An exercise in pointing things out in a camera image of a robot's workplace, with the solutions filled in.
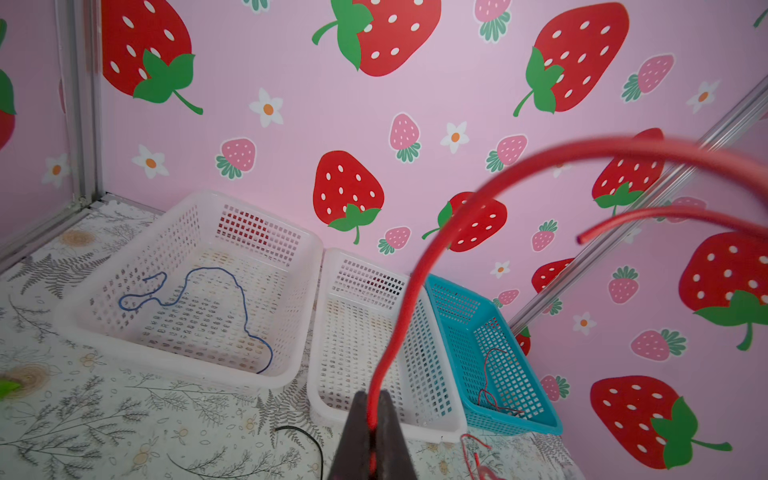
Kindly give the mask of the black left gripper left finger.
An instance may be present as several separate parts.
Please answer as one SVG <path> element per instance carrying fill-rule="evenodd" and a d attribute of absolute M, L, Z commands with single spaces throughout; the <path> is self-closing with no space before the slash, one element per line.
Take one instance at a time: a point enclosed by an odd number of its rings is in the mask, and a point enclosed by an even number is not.
<path fill-rule="evenodd" d="M 367 423 L 367 393 L 358 391 L 327 476 L 330 480 L 364 480 L 370 477 L 371 434 Z"/>

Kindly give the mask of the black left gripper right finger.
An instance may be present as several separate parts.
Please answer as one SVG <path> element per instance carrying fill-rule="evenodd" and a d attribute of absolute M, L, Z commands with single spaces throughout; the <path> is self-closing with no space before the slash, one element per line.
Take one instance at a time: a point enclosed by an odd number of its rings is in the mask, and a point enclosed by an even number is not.
<path fill-rule="evenodd" d="M 377 426 L 374 440 L 374 478 L 378 480 L 416 480 L 407 442 L 402 433 L 397 411 L 388 391 L 378 399 Z"/>

